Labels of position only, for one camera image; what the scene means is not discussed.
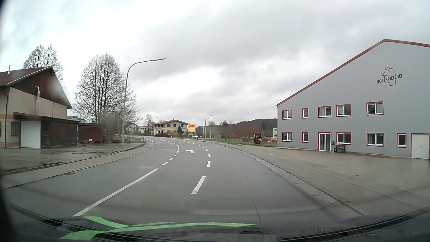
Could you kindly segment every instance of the street lamp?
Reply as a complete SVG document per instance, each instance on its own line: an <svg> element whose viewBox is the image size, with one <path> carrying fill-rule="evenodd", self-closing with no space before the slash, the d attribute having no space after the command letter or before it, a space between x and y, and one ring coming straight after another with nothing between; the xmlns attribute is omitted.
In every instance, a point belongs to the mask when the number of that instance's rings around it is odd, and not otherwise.
<svg viewBox="0 0 430 242"><path fill-rule="evenodd" d="M147 60L147 61L140 61L140 62L136 62L136 63L134 63L133 65L131 65L131 66L130 66L130 68L129 68L129 70L127 71L127 76L126 76L126 89L124 90L124 104L123 104L123 130L121 131L121 133L122 133L122 135L121 135L121 136L123 137L123 140L122 140L122 143L123 143L123 149L122 149L122 151L124 151L124 125L125 125L125 123L124 123L124 119L125 119L125 115L126 115L127 81L128 81L128 78L129 78L129 71L130 71L131 67L132 67L132 66L134 66L134 65L136 65L136 64L144 63L144 62L150 62L150 61L165 60L165 59L167 59L167 58L162 58L162 59L155 59L155 60Z"/></svg>
<svg viewBox="0 0 430 242"><path fill-rule="evenodd" d="M209 133L209 138L210 138L210 139L212 138L212 115L211 115L211 131L210 131L210 133Z"/></svg>

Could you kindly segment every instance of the road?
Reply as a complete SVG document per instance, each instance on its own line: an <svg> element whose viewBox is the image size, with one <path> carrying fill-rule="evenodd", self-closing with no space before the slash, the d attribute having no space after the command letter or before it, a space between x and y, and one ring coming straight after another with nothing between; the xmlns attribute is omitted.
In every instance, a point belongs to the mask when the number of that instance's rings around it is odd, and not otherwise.
<svg viewBox="0 0 430 242"><path fill-rule="evenodd" d="M6 189L7 199L46 216L154 222L336 219L264 164L199 140L146 137L142 154Z"/></svg>

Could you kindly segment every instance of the garage door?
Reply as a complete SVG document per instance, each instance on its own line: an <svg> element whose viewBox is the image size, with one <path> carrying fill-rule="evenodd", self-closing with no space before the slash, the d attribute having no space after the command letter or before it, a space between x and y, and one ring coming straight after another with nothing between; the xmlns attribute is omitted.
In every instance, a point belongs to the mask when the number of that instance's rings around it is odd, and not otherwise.
<svg viewBox="0 0 430 242"><path fill-rule="evenodd" d="M429 135L412 134L411 138L411 157L412 158L429 158Z"/></svg>
<svg viewBox="0 0 430 242"><path fill-rule="evenodd" d="M21 148L40 148L40 121L21 121Z"/></svg>

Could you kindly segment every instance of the glass door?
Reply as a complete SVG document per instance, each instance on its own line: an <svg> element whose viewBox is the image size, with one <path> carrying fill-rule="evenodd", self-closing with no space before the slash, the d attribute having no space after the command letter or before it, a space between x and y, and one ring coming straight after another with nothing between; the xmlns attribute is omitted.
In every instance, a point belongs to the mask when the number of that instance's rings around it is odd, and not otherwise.
<svg viewBox="0 0 430 242"><path fill-rule="evenodd" d="M319 150L331 151L332 145L332 134L331 133L320 133L319 134Z"/></svg>

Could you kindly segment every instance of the yellow sign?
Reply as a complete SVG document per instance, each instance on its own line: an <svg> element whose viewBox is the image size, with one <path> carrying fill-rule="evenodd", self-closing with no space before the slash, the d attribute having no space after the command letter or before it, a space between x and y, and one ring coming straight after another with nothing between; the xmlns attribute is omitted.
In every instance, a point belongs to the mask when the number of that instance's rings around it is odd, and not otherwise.
<svg viewBox="0 0 430 242"><path fill-rule="evenodd" d="M196 124L188 124L188 132L196 132Z"/></svg>

